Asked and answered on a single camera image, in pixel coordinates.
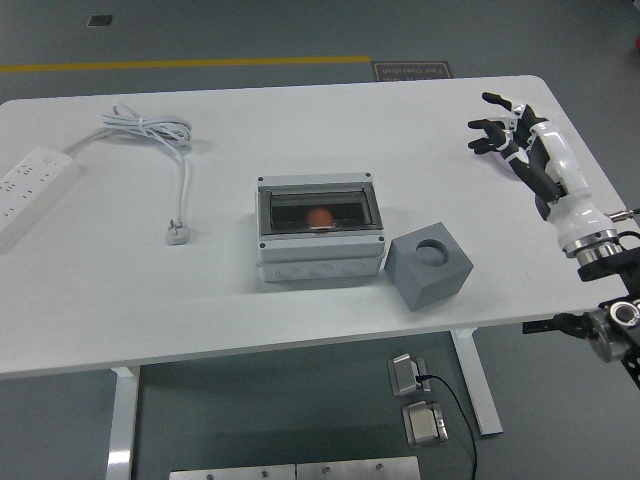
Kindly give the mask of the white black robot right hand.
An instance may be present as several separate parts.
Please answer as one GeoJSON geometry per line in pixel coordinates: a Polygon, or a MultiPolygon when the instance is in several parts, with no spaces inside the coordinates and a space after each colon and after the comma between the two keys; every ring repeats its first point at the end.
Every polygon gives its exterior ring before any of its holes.
{"type": "Polygon", "coordinates": [[[593,203],[578,160],[559,128],[526,103],[485,92],[504,117],[472,120],[484,136],[468,144],[476,155],[492,154],[533,193],[541,218],[553,225],[561,250],[576,258],[588,249],[619,249],[613,221],[593,203]]]}

